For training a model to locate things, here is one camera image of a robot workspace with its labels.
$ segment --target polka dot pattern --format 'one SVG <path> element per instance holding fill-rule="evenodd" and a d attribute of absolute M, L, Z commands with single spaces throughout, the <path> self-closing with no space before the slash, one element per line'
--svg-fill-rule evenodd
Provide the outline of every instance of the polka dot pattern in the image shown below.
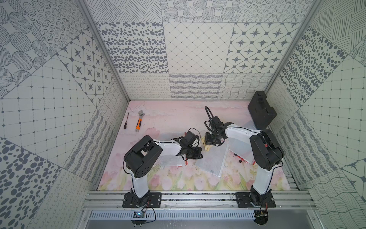
<path fill-rule="evenodd" d="M 98 28 L 119 73 L 168 72 L 161 22 L 100 22 Z"/>
<path fill-rule="evenodd" d="M 283 68 L 280 78 L 301 107 L 345 57 L 345 52 L 309 27 Z"/>
<path fill-rule="evenodd" d="M 46 198 L 61 167 L 3 138 L 0 146 L 2 225 L 25 228 Z"/>

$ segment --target plastic sheet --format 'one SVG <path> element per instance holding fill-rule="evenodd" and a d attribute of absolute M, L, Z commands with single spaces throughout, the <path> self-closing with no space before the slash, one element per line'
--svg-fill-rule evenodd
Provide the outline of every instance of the plastic sheet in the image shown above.
<path fill-rule="evenodd" d="M 251 145 L 234 138 L 228 138 L 229 150 L 243 159 L 244 162 L 254 165 L 254 155 Z"/>
<path fill-rule="evenodd" d="M 213 175 L 221 177 L 229 145 L 213 146 L 209 151 L 202 151 L 203 158 L 197 160 L 196 166 Z"/>
<path fill-rule="evenodd" d="M 185 132 L 171 132 L 171 133 L 161 133 L 158 137 L 160 141 L 170 141 L 172 138 L 178 138 L 180 136 L 184 136 Z M 184 165 L 184 161 L 181 156 L 175 155 L 165 155 L 160 156 L 155 163 L 160 166 L 178 166 L 181 167 Z"/>

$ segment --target tiled wall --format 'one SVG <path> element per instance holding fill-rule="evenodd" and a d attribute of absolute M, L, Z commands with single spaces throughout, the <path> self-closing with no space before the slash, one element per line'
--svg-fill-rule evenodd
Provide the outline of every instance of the tiled wall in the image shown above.
<path fill-rule="evenodd" d="M 70 228 L 127 100 L 73 0 L 0 4 L 1 228 Z"/>
<path fill-rule="evenodd" d="M 132 100 L 243 100 L 266 88 L 312 0 L 86 2 Z"/>
<path fill-rule="evenodd" d="M 366 226 L 366 3 L 324 0 L 267 93 L 271 123 L 328 228 Z"/>

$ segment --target grid pattern panel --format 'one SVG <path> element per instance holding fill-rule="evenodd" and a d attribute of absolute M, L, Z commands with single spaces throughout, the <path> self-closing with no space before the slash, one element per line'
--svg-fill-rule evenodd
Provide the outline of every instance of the grid pattern panel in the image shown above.
<path fill-rule="evenodd" d="M 365 68 L 348 56 L 301 107 L 341 166 L 366 158 Z"/>
<path fill-rule="evenodd" d="M 5 138 L 58 165 L 65 163 L 96 109 L 56 56 L 1 104 Z"/>
<path fill-rule="evenodd" d="M 169 73 L 223 73 L 232 23 L 164 23 Z"/>
<path fill-rule="evenodd" d="M 97 109 L 102 113 L 102 116 L 107 120 L 109 126 L 115 133 L 120 128 L 127 106 L 128 101 L 112 76 L 109 88 L 99 102 Z"/>

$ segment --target black cable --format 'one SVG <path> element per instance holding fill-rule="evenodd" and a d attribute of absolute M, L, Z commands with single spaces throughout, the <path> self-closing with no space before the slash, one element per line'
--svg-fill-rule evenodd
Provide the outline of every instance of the black cable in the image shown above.
<path fill-rule="evenodd" d="M 249 130 L 249 131 L 251 131 L 251 132 L 253 132 L 253 133 L 260 134 L 260 133 L 258 133 L 258 132 L 255 132 L 255 131 L 251 130 L 251 129 L 248 129 L 248 128 L 245 128 L 245 127 L 241 127 L 241 126 L 228 126 L 228 127 L 231 127 L 231 128 L 242 128 L 242 129 Z"/>
<path fill-rule="evenodd" d="M 266 192 L 265 192 L 265 193 L 267 193 L 267 191 L 268 191 L 268 189 L 269 189 L 269 186 L 271 185 L 271 181 L 272 181 L 273 173 L 275 172 L 275 169 L 276 169 L 276 168 L 274 168 L 274 169 L 273 169 L 273 171 L 272 171 L 271 179 L 269 180 L 269 184 L 268 184 L 268 187 L 267 187 L 267 190 L 266 190 Z M 263 202 L 261 203 L 261 207 L 259 208 L 258 214 L 255 216 L 256 218 L 258 217 L 259 213 L 261 213 L 262 204 L 263 204 Z"/>
<path fill-rule="evenodd" d="M 212 119 L 213 118 L 213 114 L 212 114 L 210 108 L 208 108 L 207 106 L 205 106 L 205 110 L 206 110 L 206 113 L 207 113 L 208 118 L 209 119 Z"/>
<path fill-rule="evenodd" d="M 208 127 L 208 125 L 206 124 L 206 122 L 208 122 L 208 121 L 205 121 L 205 122 L 204 122 L 204 124 L 205 124 L 206 128 L 207 128 L 210 132 L 212 132 L 212 130 Z"/>
<path fill-rule="evenodd" d="M 190 129 L 194 129 L 194 130 L 196 130 L 196 131 L 198 132 L 198 134 L 199 134 L 198 144 L 197 144 L 196 146 L 194 146 L 194 147 L 197 147 L 197 146 L 199 145 L 199 141 L 201 141 L 201 133 L 200 133 L 196 128 L 191 127 L 191 128 L 189 128 L 189 130 L 190 130 Z"/>
<path fill-rule="evenodd" d="M 155 220 L 156 220 L 156 213 L 155 213 L 155 210 L 154 210 L 154 208 L 153 207 L 151 207 L 152 209 L 153 209 L 153 211 L 154 211 L 154 216 L 155 216 L 155 219 L 153 220 L 153 221 L 150 221 L 150 222 L 146 222 L 146 223 L 143 223 L 143 224 L 148 224 L 148 223 L 152 223 L 152 222 L 154 222 Z"/>
<path fill-rule="evenodd" d="M 183 161 L 187 161 L 188 160 L 188 158 L 184 159 L 183 155 L 180 155 L 180 156 L 182 157 Z"/>

